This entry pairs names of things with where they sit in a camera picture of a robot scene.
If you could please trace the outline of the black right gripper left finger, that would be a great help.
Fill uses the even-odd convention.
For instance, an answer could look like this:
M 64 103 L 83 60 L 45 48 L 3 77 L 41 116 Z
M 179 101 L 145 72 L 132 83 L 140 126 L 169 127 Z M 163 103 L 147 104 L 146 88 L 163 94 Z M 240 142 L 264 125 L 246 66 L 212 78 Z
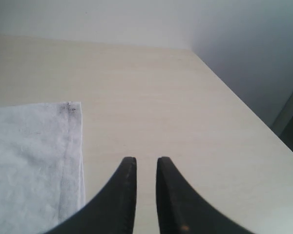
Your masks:
M 137 199 L 137 163 L 125 157 L 106 185 L 49 234 L 131 234 Z

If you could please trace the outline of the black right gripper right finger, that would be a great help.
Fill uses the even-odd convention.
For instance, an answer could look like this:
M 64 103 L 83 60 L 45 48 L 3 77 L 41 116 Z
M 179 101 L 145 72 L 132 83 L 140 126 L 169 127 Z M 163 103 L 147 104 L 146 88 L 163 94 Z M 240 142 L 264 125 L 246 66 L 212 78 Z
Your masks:
M 157 160 L 156 206 L 162 234 L 250 234 L 204 200 L 169 157 Z

